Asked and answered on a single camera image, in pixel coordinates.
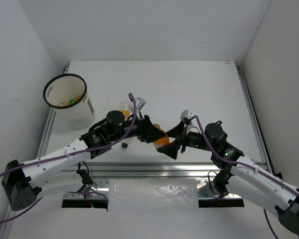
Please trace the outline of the orange juice bottle barcode label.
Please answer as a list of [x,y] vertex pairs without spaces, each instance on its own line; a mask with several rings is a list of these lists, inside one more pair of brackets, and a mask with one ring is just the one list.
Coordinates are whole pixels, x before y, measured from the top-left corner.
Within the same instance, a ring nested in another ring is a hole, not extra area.
[[165,133],[165,136],[163,138],[160,138],[160,139],[153,142],[153,145],[154,145],[155,149],[159,149],[160,147],[163,147],[165,145],[170,144],[170,140],[169,140],[168,135],[166,134],[166,132],[163,129],[161,129],[160,125],[155,123],[154,126],[156,128],[158,128],[160,131]]

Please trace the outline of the clear bottle black label front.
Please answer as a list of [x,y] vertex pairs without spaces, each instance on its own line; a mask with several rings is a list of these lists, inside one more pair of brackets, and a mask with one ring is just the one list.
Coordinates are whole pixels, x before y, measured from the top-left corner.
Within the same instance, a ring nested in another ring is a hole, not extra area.
[[127,138],[122,140],[121,142],[121,149],[127,149],[132,144],[133,139]]

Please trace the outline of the clear bottle yellow label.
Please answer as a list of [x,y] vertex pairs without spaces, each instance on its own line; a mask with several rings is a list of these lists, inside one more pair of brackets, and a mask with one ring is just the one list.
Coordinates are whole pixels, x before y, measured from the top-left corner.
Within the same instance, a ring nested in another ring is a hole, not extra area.
[[133,103],[129,100],[123,100],[120,102],[118,110],[123,113],[123,115],[125,116],[125,120],[128,120],[128,118],[134,112]]

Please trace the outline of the orange juice bottle floral label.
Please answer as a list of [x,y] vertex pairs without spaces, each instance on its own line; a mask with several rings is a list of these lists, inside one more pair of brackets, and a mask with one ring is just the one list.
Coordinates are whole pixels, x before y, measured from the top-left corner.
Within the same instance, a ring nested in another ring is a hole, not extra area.
[[65,107],[65,106],[68,106],[68,105],[70,105],[69,102],[60,102],[60,103],[58,104],[59,107]]

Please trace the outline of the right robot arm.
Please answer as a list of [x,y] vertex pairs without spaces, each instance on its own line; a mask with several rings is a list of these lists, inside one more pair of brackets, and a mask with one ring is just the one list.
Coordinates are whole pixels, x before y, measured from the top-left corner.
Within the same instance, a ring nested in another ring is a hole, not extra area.
[[299,188],[269,173],[228,143],[221,121],[208,124],[201,132],[187,131],[188,124],[181,122],[168,131],[175,140],[158,152],[176,159],[187,147],[210,151],[212,162],[220,169],[213,179],[220,195],[232,193],[247,199],[299,236]]

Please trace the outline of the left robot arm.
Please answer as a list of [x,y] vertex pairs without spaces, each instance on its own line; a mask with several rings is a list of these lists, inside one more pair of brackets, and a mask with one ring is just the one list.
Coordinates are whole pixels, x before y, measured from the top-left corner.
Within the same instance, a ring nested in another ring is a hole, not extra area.
[[80,169],[69,179],[52,179],[60,171],[82,161],[94,159],[109,151],[115,143],[136,137],[152,143],[165,136],[145,115],[127,121],[122,112],[114,110],[94,124],[87,133],[65,147],[46,156],[19,163],[13,160],[6,165],[1,184],[10,208],[17,212],[32,205],[38,198],[61,191],[82,191],[93,185],[86,170]]

